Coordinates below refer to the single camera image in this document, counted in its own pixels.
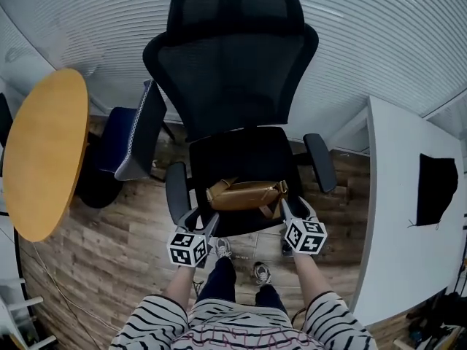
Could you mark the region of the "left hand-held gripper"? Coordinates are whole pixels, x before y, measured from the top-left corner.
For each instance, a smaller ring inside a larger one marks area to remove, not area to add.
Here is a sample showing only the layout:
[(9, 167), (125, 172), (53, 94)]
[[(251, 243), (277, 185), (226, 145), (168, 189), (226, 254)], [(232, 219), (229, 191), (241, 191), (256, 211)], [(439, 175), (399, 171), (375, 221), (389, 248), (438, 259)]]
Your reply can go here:
[(169, 236), (167, 251), (172, 264), (192, 268), (205, 267), (212, 249), (209, 241), (217, 229), (220, 216), (215, 212), (203, 230), (196, 230), (198, 217), (198, 207), (187, 211), (179, 219), (175, 232)]

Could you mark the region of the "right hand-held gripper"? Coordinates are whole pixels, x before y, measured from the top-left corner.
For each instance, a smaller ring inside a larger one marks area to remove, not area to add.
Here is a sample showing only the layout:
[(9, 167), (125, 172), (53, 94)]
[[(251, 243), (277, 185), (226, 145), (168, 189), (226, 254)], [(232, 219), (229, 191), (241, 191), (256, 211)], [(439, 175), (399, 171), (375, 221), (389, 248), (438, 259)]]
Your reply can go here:
[(301, 196), (298, 199), (306, 209), (303, 219), (294, 216), (285, 198), (280, 201), (280, 213), (285, 224), (282, 254), (292, 255), (295, 252), (317, 255), (324, 246), (328, 233), (312, 206)]

